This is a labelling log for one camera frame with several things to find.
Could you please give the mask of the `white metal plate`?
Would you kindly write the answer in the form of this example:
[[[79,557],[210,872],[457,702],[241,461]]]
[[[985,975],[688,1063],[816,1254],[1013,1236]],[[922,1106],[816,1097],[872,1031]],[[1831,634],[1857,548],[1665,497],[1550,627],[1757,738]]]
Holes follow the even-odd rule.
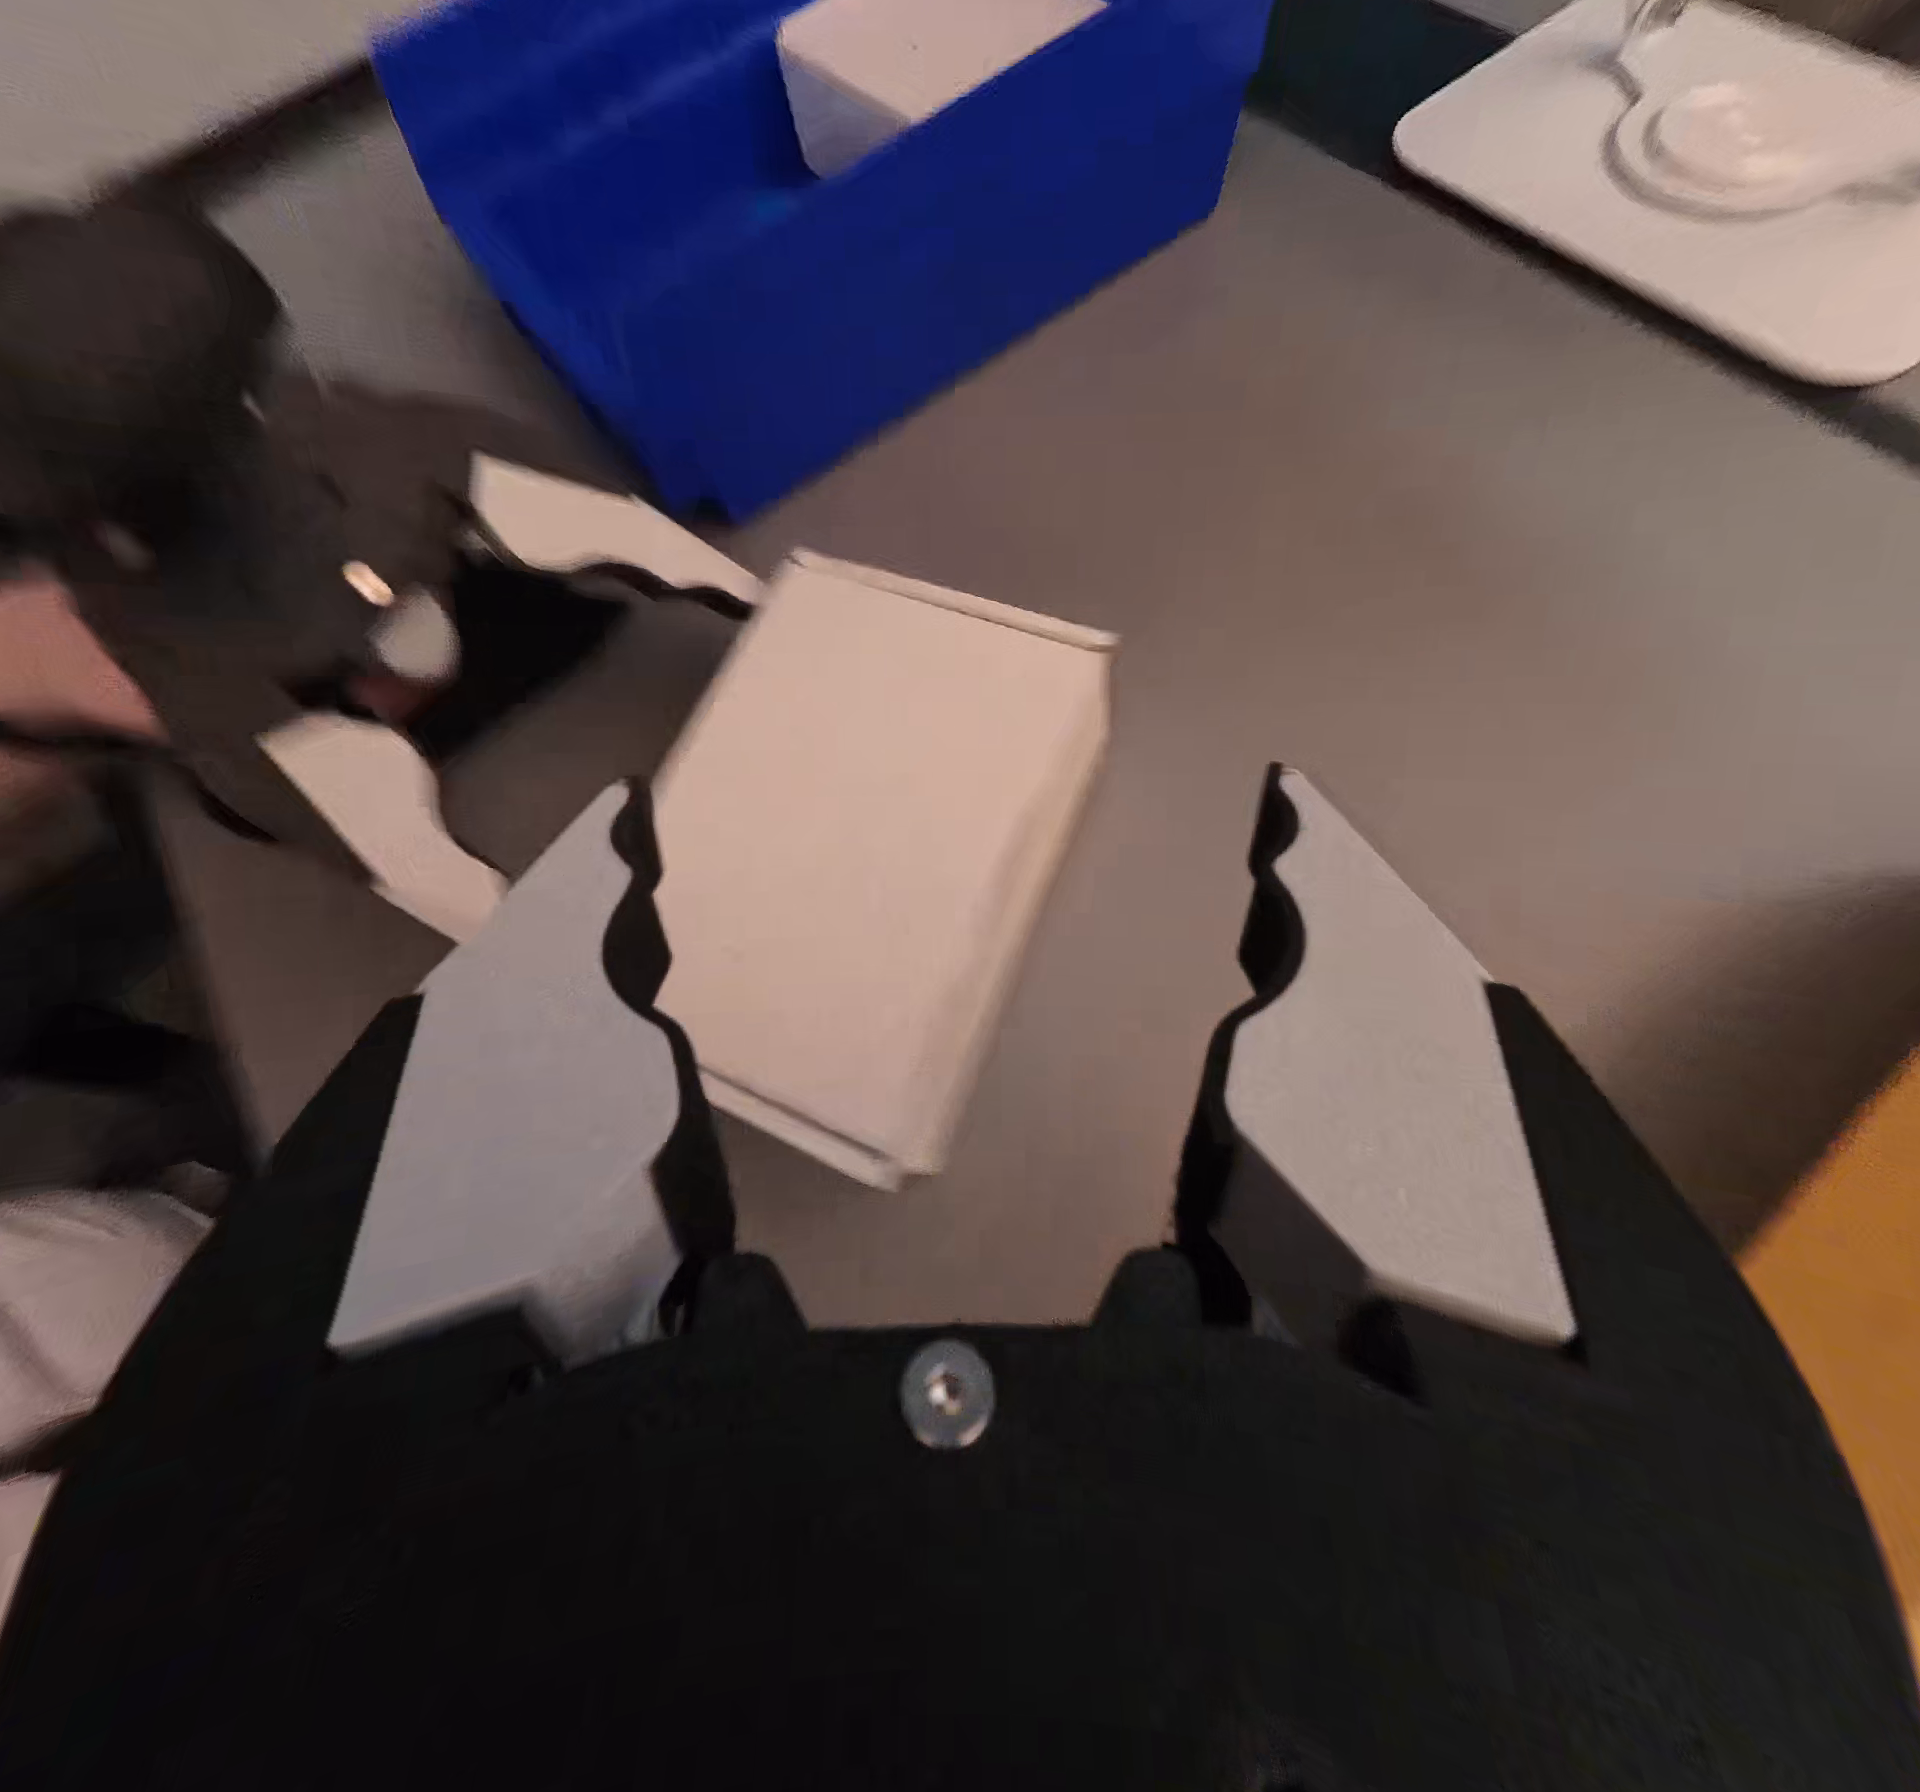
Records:
[[[1792,380],[1917,368],[1917,71],[1722,0],[1575,0],[1411,109],[1406,172]]]

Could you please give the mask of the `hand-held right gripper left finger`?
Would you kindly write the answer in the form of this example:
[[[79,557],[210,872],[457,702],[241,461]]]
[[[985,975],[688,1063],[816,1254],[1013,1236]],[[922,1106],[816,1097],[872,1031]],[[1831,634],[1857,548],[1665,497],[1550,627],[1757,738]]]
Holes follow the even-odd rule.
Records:
[[[514,1313],[558,1359],[672,1329],[736,1251],[644,782],[620,782],[420,986],[331,1348],[371,1356]]]

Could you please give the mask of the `blue plastic bin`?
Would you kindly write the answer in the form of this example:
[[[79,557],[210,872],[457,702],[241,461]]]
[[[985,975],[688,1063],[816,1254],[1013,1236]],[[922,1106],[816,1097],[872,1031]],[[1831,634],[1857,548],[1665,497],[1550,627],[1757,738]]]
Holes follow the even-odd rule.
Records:
[[[1103,10],[829,177],[814,0],[441,0],[371,71],[509,315],[673,513],[745,521],[1208,221],[1276,0]]]

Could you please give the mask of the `person's white clothing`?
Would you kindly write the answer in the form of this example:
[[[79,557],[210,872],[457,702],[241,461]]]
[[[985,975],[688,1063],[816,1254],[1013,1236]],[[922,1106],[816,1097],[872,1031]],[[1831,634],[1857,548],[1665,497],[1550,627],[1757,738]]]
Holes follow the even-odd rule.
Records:
[[[27,1565],[60,1445],[205,1240],[209,1215],[152,1190],[3,1199],[3,1604]]]

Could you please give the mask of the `white cardboard box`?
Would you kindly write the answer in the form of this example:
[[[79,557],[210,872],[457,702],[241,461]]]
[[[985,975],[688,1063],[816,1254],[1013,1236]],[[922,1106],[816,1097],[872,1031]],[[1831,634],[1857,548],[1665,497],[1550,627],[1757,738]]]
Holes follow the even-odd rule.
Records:
[[[1106,0],[812,0],[777,29],[804,166],[849,172],[1035,51]]]
[[[1119,636],[797,550],[652,782],[661,1010],[733,1119],[940,1174],[1099,777]]]

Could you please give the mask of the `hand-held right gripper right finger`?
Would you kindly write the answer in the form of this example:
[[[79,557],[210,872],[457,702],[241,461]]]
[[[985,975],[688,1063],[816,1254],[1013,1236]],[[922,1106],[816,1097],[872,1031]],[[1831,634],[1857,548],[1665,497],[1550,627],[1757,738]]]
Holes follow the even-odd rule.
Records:
[[[1265,775],[1248,870],[1248,991],[1172,1204],[1216,1313],[1313,1348],[1377,1302],[1574,1342],[1487,971],[1296,769]]]

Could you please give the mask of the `yellow plastic bin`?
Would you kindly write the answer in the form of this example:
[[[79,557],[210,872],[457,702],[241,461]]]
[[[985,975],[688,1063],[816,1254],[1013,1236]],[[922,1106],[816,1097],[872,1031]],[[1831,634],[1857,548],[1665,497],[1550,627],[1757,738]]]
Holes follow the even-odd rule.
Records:
[[[1842,1129],[1741,1271],[1849,1459],[1919,1637],[1919,1054]]]

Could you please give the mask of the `person's left hand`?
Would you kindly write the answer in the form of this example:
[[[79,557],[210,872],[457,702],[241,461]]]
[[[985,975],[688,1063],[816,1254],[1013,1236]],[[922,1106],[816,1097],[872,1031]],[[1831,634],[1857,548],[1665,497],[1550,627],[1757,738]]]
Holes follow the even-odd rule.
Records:
[[[166,739],[144,692],[54,579],[3,584],[3,724],[33,738]]]

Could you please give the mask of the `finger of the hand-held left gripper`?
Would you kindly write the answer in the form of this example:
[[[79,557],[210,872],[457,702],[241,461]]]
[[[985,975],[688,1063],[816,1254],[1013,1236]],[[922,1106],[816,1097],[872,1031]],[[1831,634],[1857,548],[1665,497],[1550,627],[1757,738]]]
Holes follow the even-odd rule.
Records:
[[[396,911],[452,944],[491,921],[509,884],[450,837],[437,779],[409,738],[322,711],[256,744]]]
[[[733,621],[762,598],[751,572],[649,501],[488,455],[468,463],[468,536],[529,575],[617,584]]]

